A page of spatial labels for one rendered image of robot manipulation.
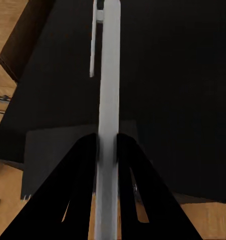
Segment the pen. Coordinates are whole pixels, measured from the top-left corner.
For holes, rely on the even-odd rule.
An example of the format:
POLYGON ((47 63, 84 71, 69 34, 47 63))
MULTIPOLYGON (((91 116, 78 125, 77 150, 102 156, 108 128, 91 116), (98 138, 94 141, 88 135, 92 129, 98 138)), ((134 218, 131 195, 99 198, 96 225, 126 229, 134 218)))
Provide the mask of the pen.
POLYGON ((120 14, 120 0, 104 0, 103 10, 94 0, 90 77, 96 23, 103 23, 94 240, 117 240, 120 14))

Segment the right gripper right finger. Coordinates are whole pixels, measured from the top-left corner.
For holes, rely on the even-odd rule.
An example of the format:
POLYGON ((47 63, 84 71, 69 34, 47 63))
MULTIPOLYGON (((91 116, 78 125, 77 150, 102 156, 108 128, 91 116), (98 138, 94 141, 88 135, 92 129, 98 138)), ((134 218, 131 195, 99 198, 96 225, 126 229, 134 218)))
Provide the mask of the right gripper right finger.
POLYGON ((137 141, 118 135, 122 240, 202 240, 137 141), (130 167, 149 219, 138 220, 130 167))

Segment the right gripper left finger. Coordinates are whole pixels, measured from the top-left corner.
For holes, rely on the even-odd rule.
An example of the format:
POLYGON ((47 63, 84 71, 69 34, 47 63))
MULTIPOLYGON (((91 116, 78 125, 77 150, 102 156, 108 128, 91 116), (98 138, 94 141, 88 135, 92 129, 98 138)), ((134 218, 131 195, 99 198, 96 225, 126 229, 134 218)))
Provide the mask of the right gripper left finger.
POLYGON ((0 240, 88 240, 96 134, 76 141, 0 240))

